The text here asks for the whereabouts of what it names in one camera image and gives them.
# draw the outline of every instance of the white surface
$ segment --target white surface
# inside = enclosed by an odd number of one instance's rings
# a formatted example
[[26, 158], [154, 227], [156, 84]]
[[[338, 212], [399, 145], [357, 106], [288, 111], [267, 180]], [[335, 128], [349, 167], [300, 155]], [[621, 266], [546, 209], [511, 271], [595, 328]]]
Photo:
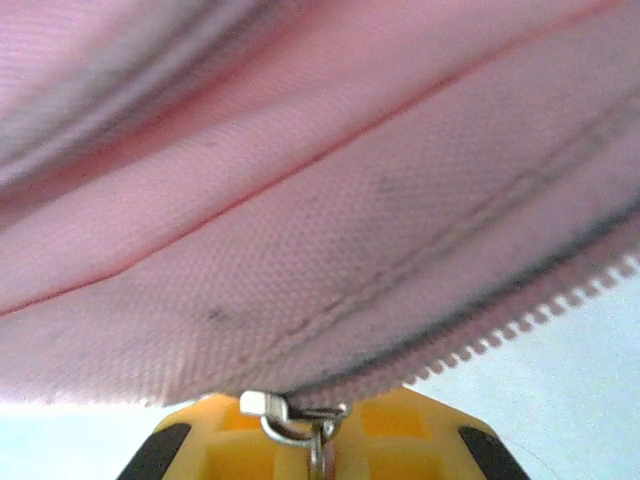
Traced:
[[[532, 480], [640, 479], [640, 279], [413, 388], [490, 424]], [[0, 409], [0, 480], [113, 480], [169, 410]]]

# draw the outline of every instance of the pink fabric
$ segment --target pink fabric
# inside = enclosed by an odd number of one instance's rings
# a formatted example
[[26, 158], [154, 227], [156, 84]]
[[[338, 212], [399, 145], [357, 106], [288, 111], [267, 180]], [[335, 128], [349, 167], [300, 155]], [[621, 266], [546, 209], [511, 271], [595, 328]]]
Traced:
[[0, 5], [0, 114], [87, 62], [149, 0], [9, 0]]
[[[318, 3], [0, 197], [0, 395], [290, 391], [437, 324], [636, 201], [639, 24], [637, 1]], [[35, 65], [20, 34], [0, 47]], [[0, 107], [57, 75], [20, 68]]]
[[228, 75], [306, 3], [162, 0], [137, 15], [120, 5], [126, 21], [114, 26], [105, 19], [76, 55], [61, 55], [54, 84], [34, 90], [2, 119], [0, 186], [15, 191], [33, 183]]

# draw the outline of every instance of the pink zipper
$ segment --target pink zipper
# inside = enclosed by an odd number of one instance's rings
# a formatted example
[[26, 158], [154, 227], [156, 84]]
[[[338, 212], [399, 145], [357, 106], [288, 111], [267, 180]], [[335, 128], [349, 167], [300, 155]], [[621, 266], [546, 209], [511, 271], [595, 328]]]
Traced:
[[374, 397], [472, 361], [487, 349], [544, 328], [550, 320], [562, 321], [563, 303], [582, 305], [638, 273], [638, 207], [599, 230], [582, 245], [550, 259], [539, 273], [522, 274], [489, 298], [361, 368], [289, 392], [291, 402], [309, 408]]

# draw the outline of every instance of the zipper pull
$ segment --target zipper pull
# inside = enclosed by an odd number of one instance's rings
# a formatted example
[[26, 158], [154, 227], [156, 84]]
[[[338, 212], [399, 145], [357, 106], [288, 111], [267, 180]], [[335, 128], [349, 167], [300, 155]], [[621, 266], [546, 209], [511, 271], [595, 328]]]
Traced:
[[240, 396], [240, 412], [260, 417], [260, 425], [271, 440], [308, 450], [309, 479], [326, 480], [327, 472], [333, 470], [333, 456], [326, 455], [325, 446], [338, 433], [351, 407], [340, 404], [335, 408], [297, 410], [283, 397], [248, 390]]

